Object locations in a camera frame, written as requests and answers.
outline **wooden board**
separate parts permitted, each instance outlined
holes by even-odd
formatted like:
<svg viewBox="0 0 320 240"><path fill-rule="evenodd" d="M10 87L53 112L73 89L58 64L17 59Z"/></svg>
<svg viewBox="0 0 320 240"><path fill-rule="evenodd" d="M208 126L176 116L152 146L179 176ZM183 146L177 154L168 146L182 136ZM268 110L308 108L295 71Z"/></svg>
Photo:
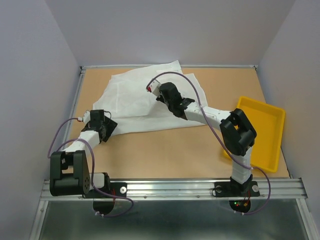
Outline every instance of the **wooden board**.
<svg viewBox="0 0 320 240"><path fill-rule="evenodd" d="M111 75L128 68L92 68L85 72L75 116L86 110L104 92ZM221 110L233 110L240 96L264 102L256 71L251 68L184 68L184 74L194 73L204 89L208 105ZM83 123L75 122L70 138L77 138ZM111 178L229 178L230 159L208 126L178 128L162 131L128 133L111 137L94 149L95 172L107 172ZM263 177L253 171L254 177ZM270 177L289 177L281 153L279 167Z"/></svg>

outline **white fabric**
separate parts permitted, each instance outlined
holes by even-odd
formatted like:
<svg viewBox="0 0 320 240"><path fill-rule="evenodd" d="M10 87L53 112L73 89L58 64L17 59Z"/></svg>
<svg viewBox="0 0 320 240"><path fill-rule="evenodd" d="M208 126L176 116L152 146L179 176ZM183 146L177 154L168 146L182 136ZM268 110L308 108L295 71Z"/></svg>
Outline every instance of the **white fabric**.
<svg viewBox="0 0 320 240"><path fill-rule="evenodd" d="M182 73L178 61L152 65L113 75L101 98L93 104L93 109L104 109L112 113L118 123L112 135L186 128L202 125L175 117L156 96L146 91L146 85L156 75L163 72ZM200 96L201 104L207 106L205 92L193 73L186 74ZM191 85L181 76L165 74L157 78L160 83L172 82L183 97L197 100Z"/></svg>

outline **cable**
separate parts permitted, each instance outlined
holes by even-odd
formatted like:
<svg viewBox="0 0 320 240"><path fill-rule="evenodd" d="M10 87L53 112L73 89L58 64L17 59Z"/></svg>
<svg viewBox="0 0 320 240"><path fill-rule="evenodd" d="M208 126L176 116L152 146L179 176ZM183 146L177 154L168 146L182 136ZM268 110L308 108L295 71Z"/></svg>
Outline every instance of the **cable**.
<svg viewBox="0 0 320 240"><path fill-rule="evenodd" d="M246 201L246 204L248 204L248 203L249 203L249 201L250 201L250 198L251 198L251 195L250 195L250 190L248 190L248 200Z"/></svg>
<svg viewBox="0 0 320 240"><path fill-rule="evenodd" d="M77 117L72 117L72 118L69 118L69 119L65 120L63 123L61 123L61 125L60 125L59 128L58 128L58 130L56 131L56 133L55 133L55 135L54 135L54 137L53 137L53 140L52 140L52 142L51 142L51 145L50 145L50 147L49 147L49 151L48 151L48 153L47 153L47 155L46 155L46 157L47 157L48 159L49 159L50 156L51 156L50 152L51 152L52 147L53 147L53 145L54 145L54 143L55 143L55 141L56 141L56 138L57 138L57 136L58 136L58 133L60 132L61 128L62 128L67 122L69 122L69 121L71 121L71 120L78 120L78 118L77 118Z"/></svg>
<svg viewBox="0 0 320 240"><path fill-rule="evenodd" d="M110 121L111 121L112 114L111 114L111 112L110 112L110 111L106 111L106 110L103 110L103 111L104 111L105 113L110 114L109 121L108 121L108 123L107 123L107 124L109 124L109 123L110 123Z"/></svg>
<svg viewBox="0 0 320 240"><path fill-rule="evenodd" d="M112 193L112 195L116 195L115 189L112 189L111 193ZM115 199L115 198L112 198L112 200L113 200L113 206L115 206L116 199Z"/></svg>
<svg viewBox="0 0 320 240"><path fill-rule="evenodd" d="M250 191L249 190L248 190L247 194L244 196L244 199L242 200L242 202L244 202L246 200L247 196L248 196L248 198L250 197Z"/></svg>
<svg viewBox="0 0 320 240"><path fill-rule="evenodd" d="M88 149L89 149L89 151L90 151L91 158L92 158L91 186L93 187L93 189L94 189L95 191L97 191L98 193L104 195L104 196L107 196L107 197L110 197L110 198L113 198L113 199L128 200L128 201L131 202L131 206L130 206L127 210L125 210L125 211L123 211L123 212L121 212L121 213L117 213L117 214L114 214L114 215L104 215L104 214L100 214L99 212L96 212L96 214L99 214L99 215L101 215L101 216L104 217L104 218L113 218L113 217L119 217L119 216L124 215L124 214L126 214L127 212L129 212L129 211L134 207L134 204L135 204L134 201L133 201L131 198L124 197L124 196L112 195L112 194L106 193L106 192L104 192L104 191L101 191L100 189L98 189L98 188L95 186L95 184L94 184L95 155L94 155L94 151L92 150L90 144L89 144L86 140L84 140L84 139L82 139L82 138L73 138L73 139L70 139L70 140L62 143L62 144L59 146L59 148L57 149L57 151L58 151L59 149L61 149L64 145L66 145L66 144L68 144L68 143L71 143L71 142L74 142L74 141L80 141L80 142L84 143L84 144L88 147Z"/></svg>
<svg viewBox="0 0 320 240"><path fill-rule="evenodd" d="M220 187L220 186L216 186L216 187L212 188L212 190L211 190L211 195L212 195L213 197L216 196L216 195L214 195L214 191L217 190L217 189L219 189L219 188L221 188L221 187Z"/></svg>
<svg viewBox="0 0 320 240"><path fill-rule="evenodd" d="M212 131L212 133L214 134L214 136L216 137L216 139L218 140L218 142L220 143L220 145L222 146L222 148L223 148L223 149L225 150L225 152L228 154L228 156L229 156L235 163L237 163L238 165L240 165L241 167L243 167L243 168L245 168L245 169L249 169L249 170L251 170L251 169L258 169L258 170L260 170L260 171L263 173L263 175L265 176L265 178L266 178L266 180L267 180L267 182L268 182L268 186L269 186L268 197L267 197L265 203L263 204L263 206L262 206L261 208L255 210L255 211L247 212L247 213L242 212L242 214L243 214L243 215L252 215L252 214L255 214L255 213L260 212L260 211L267 205L267 203L269 202L269 200L270 200L270 195L271 195L271 184L270 184L270 180L269 180L267 174L266 174L260 167L257 167L257 166L255 166L255 167L246 166L246 165L240 163L239 161L237 161L237 159L235 159L235 158L232 156L232 154L229 152L229 150L227 149L227 147L225 146L225 144L224 144L224 143L222 142L222 140L219 138L219 136L218 136L218 134L216 133L214 127L211 125L211 123L210 123L210 121L209 121L209 119L208 119L208 117L207 117L207 115L206 115L206 112L205 112L205 110L203 109L203 107L202 107L202 105L201 105L200 96L199 96L199 93L198 93L196 87L195 87L194 84L190 81L190 79L187 78L185 75L183 75L183 74L181 74L181 73L179 73L179 72L176 72L176 71L165 71L165 72L162 72L162 73L158 74L157 76L155 76L154 78L151 79L151 81L147 84L146 89L148 90L148 87L150 86L150 84L151 84L154 80L156 80L158 77L160 77L160 76L162 76L162 75L165 75L165 74L176 74L176 75L179 75L179 76L183 77L185 80L187 80L187 81L189 82L189 84L191 85L191 87L193 88L193 90L194 90L194 92L195 92L195 95L196 95L198 104L199 104L199 106L200 106L200 110L201 110L202 115L203 115L203 117L204 117L204 119L205 119L205 121L206 121L206 124L209 126L210 130Z"/></svg>
<svg viewBox="0 0 320 240"><path fill-rule="evenodd" d="M242 212L243 215L252 215L252 214L256 214L256 213L260 212L260 211L261 211L262 209L264 209L265 206L268 204L268 202L269 202L269 200L270 200L270 196L271 196L271 183L270 183L269 177L267 176L267 174L265 173L265 171L263 171L260 167L254 166L253 168L260 170L260 171L262 172L262 174L265 176L266 181L268 182L268 188L269 188L268 197L266 198L264 204L263 204L260 208L258 208L258 209L255 210L255 211L251 211L251 212L247 212L247 213Z"/></svg>

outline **yellow tray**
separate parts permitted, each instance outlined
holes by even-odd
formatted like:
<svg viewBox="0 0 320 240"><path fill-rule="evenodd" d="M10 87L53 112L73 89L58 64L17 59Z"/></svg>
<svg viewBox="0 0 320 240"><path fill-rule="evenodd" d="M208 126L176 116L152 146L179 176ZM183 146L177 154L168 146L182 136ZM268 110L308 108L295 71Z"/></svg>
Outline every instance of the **yellow tray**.
<svg viewBox="0 0 320 240"><path fill-rule="evenodd" d="M244 111L257 133L251 154L251 165L270 173L277 172L285 110L246 96L240 97L237 108Z"/></svg>

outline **gray wall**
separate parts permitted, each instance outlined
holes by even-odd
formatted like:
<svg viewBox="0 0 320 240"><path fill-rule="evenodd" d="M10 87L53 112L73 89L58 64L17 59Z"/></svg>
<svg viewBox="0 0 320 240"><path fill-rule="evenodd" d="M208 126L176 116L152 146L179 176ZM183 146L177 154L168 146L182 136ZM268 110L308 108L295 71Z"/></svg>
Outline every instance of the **gray wall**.
<svg viewBox="0 0 320 240"><path fill-rule="evenodd" d="M81 66L258 64L294 0L46 0Z"/></svg>
<svg viewBox="0 0 320 240"><path fill-rule="evenodd" d="M320 1L297 0L258 67L268 103L286 110L282 150L320 230Z"/></svg>
<svg viewBox="0 0 320 240"><path fill-rule="evenodd" d="M78 64L43 0L0 6L0 238L29 239Z"/></svg>

